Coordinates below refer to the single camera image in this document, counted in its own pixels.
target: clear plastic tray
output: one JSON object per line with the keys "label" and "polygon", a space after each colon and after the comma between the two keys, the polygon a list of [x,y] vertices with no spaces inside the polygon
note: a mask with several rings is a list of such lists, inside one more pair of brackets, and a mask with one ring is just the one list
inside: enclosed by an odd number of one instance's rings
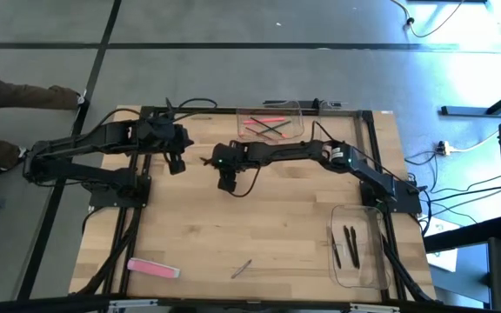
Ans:
{"label": "clear plastic tray", "polygon": [[244,141],[278,142],[304,132],[298,101],[265,104],[263,109],[237,109],[237,134]]}
{"label": "clear plastic tray", "polygon": [[[390,278],[384,267],[384,252],[380,234],[382,213],[372,207],[338,205],[333,208],[327,224],[330,277],[334,283],[346,288],[388,288]],[[344,225],[357,233],[357,250],[360,267],[356,269],[351,260],[344,234]],[[331,234],[335,239],[341,262],[338,268],[331,248]]]}

